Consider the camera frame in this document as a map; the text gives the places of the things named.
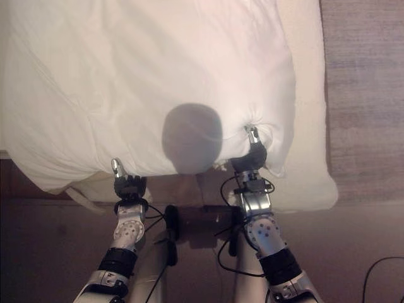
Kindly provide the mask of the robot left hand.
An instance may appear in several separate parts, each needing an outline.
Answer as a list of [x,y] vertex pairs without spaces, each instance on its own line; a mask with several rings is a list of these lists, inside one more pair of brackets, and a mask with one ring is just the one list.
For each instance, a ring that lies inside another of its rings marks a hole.
[[122,200],[140,200],[146,192],[146,177],[129,175],[118,158],[111,160],[114,174],[114,191]]

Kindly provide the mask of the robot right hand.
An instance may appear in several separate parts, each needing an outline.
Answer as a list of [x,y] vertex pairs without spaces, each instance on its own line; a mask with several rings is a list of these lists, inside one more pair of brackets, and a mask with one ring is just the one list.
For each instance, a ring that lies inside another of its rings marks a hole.
[[250,142],[249,152],[243,157],[230,159],[233,169],[238,174],[259,170],[265,165],[267,158],[267,151],[259,138],[258,129],[255,126],[246,126],[244,129]]

